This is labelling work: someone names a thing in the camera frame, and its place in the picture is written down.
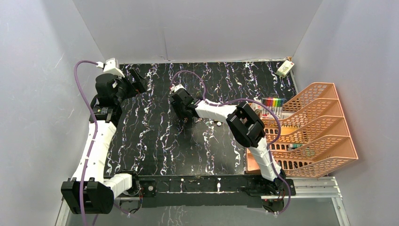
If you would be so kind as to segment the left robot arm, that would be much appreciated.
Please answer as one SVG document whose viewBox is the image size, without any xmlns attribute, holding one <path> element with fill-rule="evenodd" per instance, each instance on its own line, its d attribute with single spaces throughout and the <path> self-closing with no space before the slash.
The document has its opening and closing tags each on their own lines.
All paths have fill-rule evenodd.
<svg viewBox="0 0 399 226">
<path fill-rule="evenodd" d="M 108 214 L 115 198 L 122 193 L 135 196 L 141 188 L 135 172 L 122 170 L 105 179 L 104 168 L 121 118 L 121 104 L 146 92 L 146 81 L 131 69 L 125 77 L 111 73 L 97 76 L 95 88 L 97 94 L 88 105 L 89 132 L 82 158 L 73 176 L 61 186 L 63 198 L 73 214 Z"/>
</svg>

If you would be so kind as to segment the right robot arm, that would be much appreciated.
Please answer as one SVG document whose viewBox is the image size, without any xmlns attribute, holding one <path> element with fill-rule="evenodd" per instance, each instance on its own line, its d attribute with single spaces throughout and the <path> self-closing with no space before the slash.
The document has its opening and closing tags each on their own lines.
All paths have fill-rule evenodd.
<svg viewBox="0 0 399 226">
<path fill-rule="evenodd" d="M 286 196 L 291 196 L 285 172 L 271 153 L 265 125 L 248 102 L 247 99 L 239 99 L 215 103 L 206 98 L 194 98 L 179 86 L 173 87 L 170 95 L 170 104 L 179 119 L 196 117 L 227 124 L 235 140 L 251 152 L 258 164 L 261 176 L 266 179 L 265 190 L 271 195 L 284 192 Z"/>
</svg>

